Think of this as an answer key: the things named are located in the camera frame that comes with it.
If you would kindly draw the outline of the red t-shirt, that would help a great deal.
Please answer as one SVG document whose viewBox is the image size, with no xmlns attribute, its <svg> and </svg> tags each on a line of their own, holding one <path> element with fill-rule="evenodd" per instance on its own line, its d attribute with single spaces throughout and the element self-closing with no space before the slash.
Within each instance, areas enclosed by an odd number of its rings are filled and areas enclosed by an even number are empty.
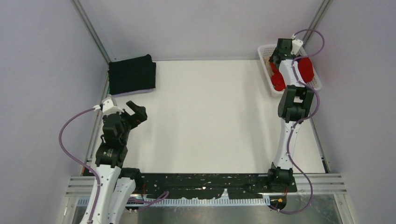
<svg viewBox="0 0 396 224">
<path fill-rule="evenodd" d="M 298 70 L 304 82 L 309 83 L 314 78 L 314 70 L 312 61 L 310 58 L 302 58 L 297 60 Z M 279 69 L 275 66 L 275 64 L 271 63 L 273 76 L 271 78 L 271 83 L 276 91 L 283 91 L 286 88 L 286 83 L 284 81 L 283 74 L 279 71 Z"/>
</svg>

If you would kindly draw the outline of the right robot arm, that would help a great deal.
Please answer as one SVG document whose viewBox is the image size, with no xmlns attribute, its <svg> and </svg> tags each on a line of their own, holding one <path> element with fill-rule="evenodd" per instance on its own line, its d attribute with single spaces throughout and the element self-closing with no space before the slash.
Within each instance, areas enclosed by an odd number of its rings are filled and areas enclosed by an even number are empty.
<svg viewBox="0 0 396 224">
<path fill-rule="evenodd" d="M 292 157 L 297 135 L 303 120 L 310 114 L 314 97 L 314 91 L 308 88 L 298 70 L 301 46 L 302 41 L 299 39 L 279 38 L 269 58 L 286 84 L 277 110 L 281 120 L 280 139 L 266 179 L 267 187 L 275 192 L 293 183 Z"/>
</svg>

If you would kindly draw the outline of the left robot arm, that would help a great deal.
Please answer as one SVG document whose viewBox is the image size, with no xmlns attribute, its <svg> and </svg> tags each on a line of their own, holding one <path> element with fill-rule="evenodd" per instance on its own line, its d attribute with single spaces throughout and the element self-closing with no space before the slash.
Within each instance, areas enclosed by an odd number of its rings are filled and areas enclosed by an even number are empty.
<svg viewBox="0 0 396 224">
<path fill-rule="evenodd" d="M 81 220 L 82 224 L 117 224 L 126 207 L 129 196 L 142 190 L 143 180 L 138 168 L 125 168 L 129 133 L 148 116 L 144 106 L 132 101 L 126 105 L 134 112 L 130 115 L 117 106 L 115 100 L 106 98 L 99 108 L 103 126 L 101 144 L 95 155 L 92 171 L 96 183 Z"/>
</svg>

